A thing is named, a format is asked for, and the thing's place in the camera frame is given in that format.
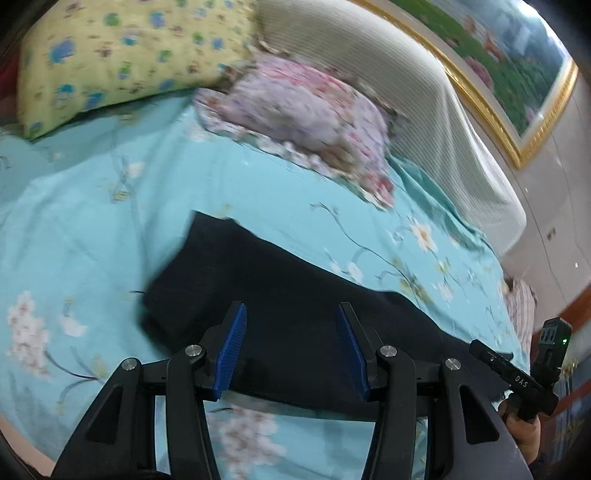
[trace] light blue bedsheet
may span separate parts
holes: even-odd
[[[395,206],[380,211],[344,185],[205,133],[188,93],[99,111],[34,144],[4,132],[0,412],[57,459],[124,358],[164,357],[139,326],[140,297],[180,248],[192,210],[232,217],[365,287],[400,291],[446,332],[512,351],[528,368],[482,234],[414,164],[391,164]],[[225,479],[361,476],[371,423],[231,393],[207,410]],[[157,432],[166,469],[161,401]],[[423,424],[417,438],[420,476]]]

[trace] landscape painting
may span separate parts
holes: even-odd
[[[544,118],[568,52],[521,0],[391,0],[451,47],[484,83],[519,137]]]

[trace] framed painting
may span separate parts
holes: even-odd
[[[578,68],[522,0],[352,0],[393,23],[442,63],[463,103],[516,168],[559,119]]]

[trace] pillow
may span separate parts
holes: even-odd
[[[523,280],[513,280],[512,288],[507,290],[504,292],[507,312],[521,347],[529,356],[534,334],[535,297]]]
[[[195,103],[205,127],[235,140],[254,135],[260,149],[344,177],[376,204],[392,206],[385,158],[392,122],[385,109],[307,64],[268,53],[256,53],[255,60],[227,94],[198,90]]]
[[[243,0],[59,0],[21,45],[18,114],[39,137],[77,113],[213,85],[249,56]]]

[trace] wall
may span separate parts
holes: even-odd
[[[468,116],[527,214],[523,236],[501,264],[535,290],[539,329],[591,281],[591,89],[579,76],[552,134],[522,170],[513,168]]]

